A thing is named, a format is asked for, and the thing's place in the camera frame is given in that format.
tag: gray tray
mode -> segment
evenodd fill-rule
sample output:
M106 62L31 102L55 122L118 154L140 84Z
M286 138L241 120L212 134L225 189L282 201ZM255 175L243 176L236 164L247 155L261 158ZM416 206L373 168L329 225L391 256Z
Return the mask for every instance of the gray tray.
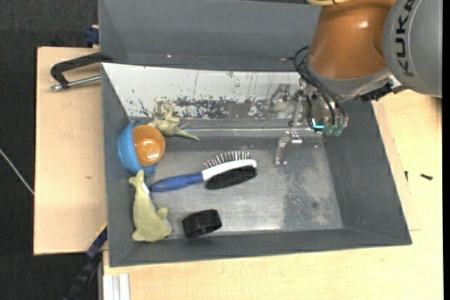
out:
M248 1L99 0L99 4L101 49L117 63L207 70L292 71L292 65L281 59L310 42L318 14L309 6ZM285 167L274 166L274 154L288 113L238 123L183 119L201 141L168 138L155 178L148 182L200 171L211 156L229 150L249 150L258 161L259 174L214 192L194 185L153 194L156 207L169 208L174 232L156 243L134 242L134 189L127 182L131 174L120 162L117 138L131 119L146 122L152 115L152 99L142 90L145 78L136 89L123 80L136 72L145 69L102 68L111 266L411 243L371 104L357 100L345 103L350 122L341 137L324 139L304 130L304 146L290 151ZM141 111L132 112L131 88L135 100L141 101ZM219 211L222 228L204 237L185 238L182 218L210 208Z

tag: stuffed animal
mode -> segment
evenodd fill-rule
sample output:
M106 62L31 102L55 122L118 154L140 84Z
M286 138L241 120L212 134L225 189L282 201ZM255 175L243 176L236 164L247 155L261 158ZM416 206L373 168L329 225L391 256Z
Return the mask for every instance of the stuffed animal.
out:
M179 128L180 119L178 117L174 117L174 107L169 103L164 103L163 108L166 109L167 114L164 119L158 119L155 117L148 125L155 127L159 131L161 131L164 136L180 136L183 138L189 138L199 141L200 139L197 136L187 133L184 130Z
M136 188L133 204L136 231L132 237L135 241L155 242L168 236L172 228L167 221L167 208L162 207L156 211L143 179L143 170L139 170L135 177L129 179L129 183Z

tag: yellow plush toy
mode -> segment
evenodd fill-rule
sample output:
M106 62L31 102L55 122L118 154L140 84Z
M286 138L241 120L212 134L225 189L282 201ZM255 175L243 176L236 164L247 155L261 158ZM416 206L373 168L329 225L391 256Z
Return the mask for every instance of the yellow plush toy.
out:
M172 229L167 221L167 208L162 207L156 211L143 177L143 170L139 170L135 177L129 179L129 183L136 188L133 204L136 231L132 237L135 241L155 242L168 236Z

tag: black roller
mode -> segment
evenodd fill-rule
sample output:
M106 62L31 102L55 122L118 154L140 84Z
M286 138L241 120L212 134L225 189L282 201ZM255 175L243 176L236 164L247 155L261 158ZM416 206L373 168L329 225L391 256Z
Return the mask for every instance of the black roller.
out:
M219 212L215 209L202 210L183 219L186 237L197 237L212 233L222 226Z

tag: white cable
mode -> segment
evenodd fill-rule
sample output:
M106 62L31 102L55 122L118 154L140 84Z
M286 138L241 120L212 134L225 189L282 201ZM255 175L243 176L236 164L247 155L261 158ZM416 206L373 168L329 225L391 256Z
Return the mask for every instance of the white cable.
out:
M5 158L5 160L8 162L8 164L13 168L14 172L17 174L17 176L19 177L19 179L23 182L23 185L25 185L27 187L27 189L30 191L30 193L32 193L34 195L34 191L32 189L32 187L28 184L28 182L23 178L22 174L19 173L19 171L17 170L17 168L14 166L14 164L12 163L12 161L10 161L10 159L6 156L6 154L3 152L3 150L0 148L0 154L3 155L3 157Z

